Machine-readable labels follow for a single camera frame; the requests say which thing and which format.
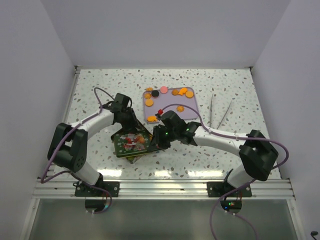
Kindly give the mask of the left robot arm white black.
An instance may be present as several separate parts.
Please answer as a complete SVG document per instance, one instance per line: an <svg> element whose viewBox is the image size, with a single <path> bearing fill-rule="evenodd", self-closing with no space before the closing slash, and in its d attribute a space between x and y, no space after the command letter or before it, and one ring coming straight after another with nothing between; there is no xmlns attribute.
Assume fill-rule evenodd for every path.
<svg viewBox="0 0 320 240"><path fill-rule="evenodd" d="M132 109L132 99L117 93L112 101L101 104L98 111L87 118L72 124L60 123L56 126L48 154L48 164L40 181L46 183L46 178L52 163L66 169L65 172L76 179L87 183L86 190L92 196L103 193L102 174L95 170L86 160L88 140L99 131L120 124L125 133L136 133L142 129Z"/></svg>

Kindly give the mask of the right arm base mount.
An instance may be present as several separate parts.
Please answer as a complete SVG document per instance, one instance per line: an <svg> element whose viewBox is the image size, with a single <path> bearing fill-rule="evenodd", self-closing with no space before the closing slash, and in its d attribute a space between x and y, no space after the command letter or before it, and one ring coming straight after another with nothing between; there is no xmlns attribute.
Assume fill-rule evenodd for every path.
<svg viewBox="0 0 320 240"><path fill-rule="evenodd" d="M237 214L241 211L243 198L253 196L250 185L235 188L226 181L208 181L206 189L209 198L217 198L217 201L213 205L214 210L221 207L223 211L232 214Z"/></svg>

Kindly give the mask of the gold tin lid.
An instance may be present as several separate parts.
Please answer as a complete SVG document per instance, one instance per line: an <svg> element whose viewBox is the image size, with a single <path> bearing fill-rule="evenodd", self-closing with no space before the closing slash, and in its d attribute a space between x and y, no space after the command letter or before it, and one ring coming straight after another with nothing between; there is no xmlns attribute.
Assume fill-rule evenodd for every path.
<svg viewBox="0 0 320 240"><path fill-rule="evenodd" d="M147 130L139 130L136 133L118 131L111 139L116 157L130 158L148 152L152 135Z"/></svg>

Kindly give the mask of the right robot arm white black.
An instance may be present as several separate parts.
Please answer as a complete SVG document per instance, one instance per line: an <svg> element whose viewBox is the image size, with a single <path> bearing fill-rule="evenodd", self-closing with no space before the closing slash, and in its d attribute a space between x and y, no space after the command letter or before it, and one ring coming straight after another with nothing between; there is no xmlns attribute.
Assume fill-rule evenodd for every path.
<svg viewBox="0 0 320 240"><path fill-rule="evenodd" d="M241 186L253 180L266 181L279 156L258 130L237 135L209 128L202 121L187 123L172 110L158 113L156 117L160 123L153 127L148 152L166 150L172 142L179 141L185 145L222 150L240 158L241 165L230 170L218 187L227 196L235 196Z"/></svg>

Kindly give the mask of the metal serving tongs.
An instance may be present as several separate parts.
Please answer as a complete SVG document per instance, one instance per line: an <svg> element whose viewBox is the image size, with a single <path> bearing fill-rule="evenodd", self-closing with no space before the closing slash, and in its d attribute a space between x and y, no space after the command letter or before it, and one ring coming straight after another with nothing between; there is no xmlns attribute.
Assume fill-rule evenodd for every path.
<svg viewBox="0 0 320 240"><path fill-rule="evenodd" d="M209 126L213 129L219 129L229 112L233 98L225 98L214 93L211 96L210 121Z"/></svg>

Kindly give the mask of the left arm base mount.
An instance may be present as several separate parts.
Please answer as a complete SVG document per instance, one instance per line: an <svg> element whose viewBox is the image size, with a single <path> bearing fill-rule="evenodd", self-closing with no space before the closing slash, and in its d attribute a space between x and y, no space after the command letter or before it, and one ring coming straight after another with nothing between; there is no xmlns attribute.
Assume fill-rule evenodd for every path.
<svg viewBox="0 0 320 240"><path fill-rule="evenodd" d="M75 187L74 196L84 197L84 206L92 215L105 213L112 205L113 198L119 196L120 183L118 181L98 181L96 185L89 185L83 181L72 184Z"/></svg>

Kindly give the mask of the square cookie tin box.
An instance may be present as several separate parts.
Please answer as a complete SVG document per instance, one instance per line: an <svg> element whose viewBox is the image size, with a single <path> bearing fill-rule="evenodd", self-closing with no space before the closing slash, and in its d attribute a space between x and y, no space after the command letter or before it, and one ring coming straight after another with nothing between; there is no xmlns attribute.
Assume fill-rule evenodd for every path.
<svg viewBox="0 0 320 240"><path fill-rule="evenodd" d="M144 153L139 153L138 155L134 155L134 156L128 156L125 157L125 159L130 163L130 164L134 164L136 163L139 159L141 159L143 156L151 154L151 153L157 153L159 151L159 149L154 149L154 150L148 150L147 152Z"/></svg>

